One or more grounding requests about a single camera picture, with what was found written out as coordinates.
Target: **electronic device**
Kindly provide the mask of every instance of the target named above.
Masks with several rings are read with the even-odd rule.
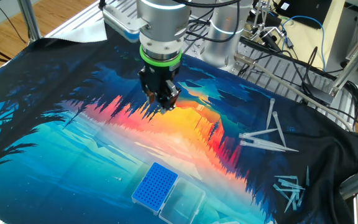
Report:
[[[316,19],[321,24],[327,16],[332,0],[281,0],[276,7],[276,12],[282,16],[308,16]],[[320,25],[311,19],[295,18],[310,27],[320,29]]]

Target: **clear plastic box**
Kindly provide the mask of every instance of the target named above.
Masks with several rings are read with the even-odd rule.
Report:
[[[163,204],[159,217],[170,224],[191,224],[204,197],[205,191],[180,177]]]

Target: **tree silhouette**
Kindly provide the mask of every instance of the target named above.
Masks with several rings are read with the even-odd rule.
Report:
[[[47,72],[40,72],[39,67],[31,68],[34,69],[16,77],[16,82],[12,79],[13,83],[8,86],[0,86],[5,89],[0,92],[0,103],[3,104],[0,109],[0,165],[9,161],[3,159],[5,156],[23,153],[24,148],[36,146],[34,143],[14,143],[39,131],[36,127],[40,124],[65,121],[59,115],[66,111],[60,104],[89,101],[81,90],[92,88],[98,82],[91,71],[70,71],[64,62],[53,63]]]

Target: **metal rail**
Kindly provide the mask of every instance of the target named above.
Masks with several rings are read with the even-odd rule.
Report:
[[[20,10],[22,11],[24,22],[29,31],[30,43],[41,39],[40,29],[38,27],[37,19],[35,18],[34,10],[32,9],[30,0],[17,0]]]

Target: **wire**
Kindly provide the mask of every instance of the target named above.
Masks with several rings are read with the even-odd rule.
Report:
[[[23,40],[22,36],[20,36],[20,34],[19,34],[19,32],[17,31],[16,27],[13,25],[13,23],[11,22],[11,20],[9,19],[9,17],[5,14],[5,12],[3,11],[3,9],[1,9],[1,7],[0,7],[0,10],[1,10],[1,12],[5,15],[6,19],[8,19],[8,21],[11,23],[13,29],[16,31],[16,34],[19,36],[20,40],[22,40],[23,43],[26,44],[27,42],[26,42],[25,40]]]
[[[212,8],[212,7],[224,7],[224,6],[229,6],[231,4],[234,4],[234,3],[240,3],[241,0],[232,0],[232,1],[222,2],[222,3],[214,3],[214,4],[200,4],[200,3],[195,3],[195,2],[189,2],[186,0],[172,0],[172,1],[180,3],[180,4],[184,4],[186,6],[191,6],[191,7]]]
[[[339,116],[337,113],[335,113],[333,110],[328,109],[327,107],[321,105],[320,103],[316,102],[315,100],[313,100],[312,98],[306,96],[304,93],[302,93],[301,91],[297,90],[296,88],[292,87],[291,85],[287,84],[286,82],[284,82],[283,80],[281,80],[280,78],[276,77],[272,72],[270,72],[269,70],[267,70],[265,67],[259,65],[258,63],[254,63],[253,64],[255,67],[261,69],[264,73],[266,73],[267,75],[269,75],[272,79],[274,79],[275,81],[279,82],[280,84],[284,85],[285,87],[287,87],[289,90],[295,92],[297,95],[300,95],[304,100],[316,105],[318,108],[321,108],[322,110],[325,110],[327,113],[333,115],[335,118],[337,118],[338,120],[340,120],[344,126],[349,130],[349,131],[353,131],[352,127],[341,117]]]
[[[292,19],[296,19],[296,18],[311,19],[311,20],[317,22],[317,23],[320,25],[321,30],[323,31],[323,38],[322,38],[322,41],[321,41],[321,58],[323,59],[323,70],[325,71],[325,70],[326,70],[326,60],[325,60],[325,58],[324,58],[324,50],[323,50],[325,31],[324,31],[323,25],[322,25],[319,21],[317,21],[316,19],[314,19],[314,18],[312,18],[312,17],[308,17],[308,16],[293,16],[293,17],[287,19],[287,20],[283,23],[283,25],[282,25],[283,30],[285,31],[284,25],[285,25],[288,21],[290,21],[290,20],[292,20]],[[284,49],[284,45],[285,45],[286,42],[287,42],[287,36],[285,36],[282,49]]]
[[[346,112],[344,112],[344,111],[341,111],[341,110],[339,110],[339,109],[332,108],[332,107],[330,107],[330,106],[327,106],[327,108],[330,109],[330,110],[338,111],[338,112],[340,112],[340,113],[342,113],[342,114],[344,114],[344,115],[350,117],[351,119],[353,119],[353,120],[358,124],[358,120],[357,120],[356,118],[354,118],[353,116],[351,116],[350,114],[348,114],[348,113],[346,113]]]
[[[295,54],[296,59],[297,59],[297,60],[299,60],[298,56],[296,55],[295,50],[294,50],[293,48],[291,48],[291,50],[292,50],[292,51],[293,51],[293,53]]]
[[[246,44],[246,45],[255,44],[254,42],[250,42],[249,40],[247,40],[247,39],[245,39],[245,38],[243,38],[243,37],[240,38],[240,42],[243,43],[243,44]],[[287,51],[287,50],[281,50],[281,51],[279,51],[279,52],[271,52],[271,53],[269,53],[269,54],[267,54],[267,55],[261,56],[261,57],[259,57],[259,58],[254,59],[254,60],[257,62],[258,60],[263,59],[263,58],[266,58],[266,57],[269,57],[269,56],[271,56],[271,55],[276,55],[276,56],[278,56],[278,57],[281,57],[280,53],[284,53],[284,52],[287,53],[287,54],[290,56],[290,59],[289,59],[289,60],[293,63],[293,65],[294,65],[294,67],[295,67],[295,70],[296,70],[297,74],[300,76],[301,80],[303,80],[303,77],[300,75],[299,69],[298,69],[298,67],[296,66],[296,63],[295,63],[295,61],[294,61],[294,59],[293,59],[291,53],[290,53],[289,51]],[[250,67],[250,65],[244,64],[243,67],[242,67],[242,70],[240,70],[237,75],[243,74],[249,67]],[[345,83],[345,85],[344,85],[344,88],[352,95],[352,101],[354,101],[354,106],[355,106],[355,119],[357,120],[357,118],[358,118],[358,87],[357,87],[354,83],[352,83],[352,82],[350,82],[350,81],[347,81],[347,82]]]
[[[263,73],[263,71],[258,71],[258,70],[254,70],[254,71],[252,71],[252,72],[257,72],[257,73]],[[284,81],[286,81],[286,82],[288,82],[288,83],[291,83],[292,85],[295,85],[295,86],[297,86],[297,87],[301,87],[300,85],[298,85],[298,84],[296,84],[296,83],[294,83],[294,82],[292,82],[292,81],[290,81],[290,80],[287,80],[287,79],[285,79],[285,78],[283,78],[283,77],[280,77],[280,76],[278,76],[278,75],[275,75],[276,77],[278,77],[278,78],[281,78],[282,80],[284,80]]]
[[[227,41],[231,40],[231,39],[236,35],[237,29],[238,29],[238,27],[239,27],[239,21],[240,21],[240,2],[237,1],[236,28],[234,28],[234,32],[233,32],[233,33],[230,35],[230,37],[228,37],[227,39],[224,39],[224,40],[216,40],[216,39],[211,39],[211,38],[205,37],[205,36],[203,36],[203,35],[195,34],[195,33],[190,32],[190,31],[186,31],[186,33],[189,34],[189,35],[193,35],[193,36],[195,36],[195,37],[198,37],[198,38],[200,38],[200,39],[204,39],[204,40],[211,41],[211,42],[223,43],[223,42],[227,42]]]
[[[340,71],[343,71],[343,68],[335,70],[335,71],[325,72],[325,73],[335,73],[335,72],[340,72]]]
[[[194,19],[194,20],[190,20],[190,21],[189,21],[189,24],[191,24],[191,23],[194,23],[194,24],[191,25],[191,26],[189,26],[189,30],[192,31],[192,32],[197,32],[197,31],[201,30],[202,28],[204,28],[206,25],[208,25],[209,22],[210,22],[210,20],[211,20],[211,18],[212,18],[212,16],[213,16],[213,13],[212,13],[211,16],[207,19],[206,22],[205,22],[205,21],[201,21],[201,19],[204,18],[204,17],[206,17],[209,13],[211,13],[211,12],[213,12],[213,11],[214,11],[214,8],[212,8],[212,9],[209,10],[206,14],[200,16],[199,18]],[[202,25],[200,28],[195,29],[194,27],[198,26],[199,24],[203,24],[203,25]],[[197,38],[195,38],[195,39],[189,39],[189,38],[185,37],[185,40],[187,40],[187,41],[196,41],[196,40],[200,40],[200,37],[197,37]]]

